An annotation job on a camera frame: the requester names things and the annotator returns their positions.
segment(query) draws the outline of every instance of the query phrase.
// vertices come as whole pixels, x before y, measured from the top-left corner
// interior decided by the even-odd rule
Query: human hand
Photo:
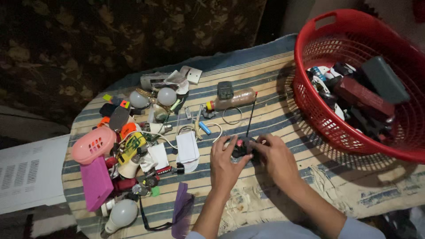
[[[227,148],[224,143],[230,139],[230,136],[220,137],[211,148],[211,191],[223,193],[226,196],[230,194],[235,186],[242,169],[253,157],[252,154],[245,155],[238,163],[232,163],[230,156],[235,148],[238,136],[234,136]]]
[[[280,137],[271,134],[261,135],[257,138],[257,142],[250,141],[249,144],[261,154],[261,161],[273,181],[286,194],[299,183],[304,183],[298,173],[294,155]]]

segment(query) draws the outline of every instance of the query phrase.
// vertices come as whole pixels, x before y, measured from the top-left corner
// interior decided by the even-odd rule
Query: led bulb
[[[172,105],[177,99],[176,92],[168,87],[162,88],[158,92],[158,101],[164,106]]]
[[[108,238],[116,230],[129,225],[137,217],[137,204],[130,199],[118,202],[110,212],[109,220],[100,236]]]
[[[139,94],[137,91],[133,91],[130,94],[130,102],[131,105],[136,108],[144,108],[149,103],[149,99]]]

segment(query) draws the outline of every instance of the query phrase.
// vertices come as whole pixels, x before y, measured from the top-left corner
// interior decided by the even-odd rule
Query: brown plastic bottle
[[[219,100],[207,102],[208,110],[225,110],[231,106],[245,105],[254,102],[256,92],[252,88],[246,88],[233,93],[233,98],[228,100]]]

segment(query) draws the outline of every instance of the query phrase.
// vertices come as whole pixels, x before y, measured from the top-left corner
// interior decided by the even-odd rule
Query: blue and white striped cloth
[[[296,35],[288,35],[274,42],[250,49],[217,54],[213,57],[196,57],[177,65],[170,65],[127,75],[111,85],[93,99],[75,119],[66,159],[62,170],[62,181],[66,200],[76,217],[77,223],[90,239],[100,238],[108,218],[97,216],[85,209],[78,163],[70,156],[72,145],[101,120],[99,109],[105,103],[103,95],[126,97],[138,86],[142,74],[154,71],[172,72],[183,65],[203,71],[198,85],[190,85],[189,97],[184,107],[190,106],[197,114],[200,104],[214,100],[217,84],[232,81],[235,90],[247,87],[258,91],[249,136],[271,133],[280,136],[295,155],[302,178],[315,188],[326,200],[352,217],[366,217],[400,208],[425,203],[425,167],[406,163],[384,155],[351,156],[343,154],[326,143],[309,124],[297,108],[292,92],[295,68],[294,45]],[[223,128],[223,135],[244,136],[252,106],[241,107],[240,123],[228,125],[221,113],[204,123],[215,122]],[[239,119],[239,113],[229,111],[227,121]],[[136,116],[137,122],[147,120],[147,114]],[[177,116],[172,114],[169,123],[176,126]],[[181,120],[180,125],[189,121]],[[199,165],[195,171],[185,175],[165,174],[159,181],[161,195],[142,200],[151,227],[170,222],[179,182],[189,185],[188,192],[194,194],[194,223],[210,191],[210,147],[218,136],[217,127],[210,127],[211,135],[203,135],[198,142]],[[166,137],[175,141],[175,128]],[[165,143],[168,161],[176,165],[176,155]],[[219,234],[235,230],[244,225],[269,221],[297,220],[303,217],[294,203],[286,198],[267,177],[260,166],[248,163],[239,176],[223,213]],[[148,232],[144,229],[140,214],[129,227],[117,231],[110,238],[172,238],[171,231]]]

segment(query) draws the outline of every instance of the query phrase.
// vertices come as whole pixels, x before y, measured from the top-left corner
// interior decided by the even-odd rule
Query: laundry basket
[[[394,141],[384,145],[340,119],[311,85],[306,69],[337,61],[356,68],[382,56],[401,79],[410,101],[396,105]],[[298,107],[318,131],[340,150],[425,163],[425,55],[377,18],[340,9],[309,21],[295,44],[294,92]]]

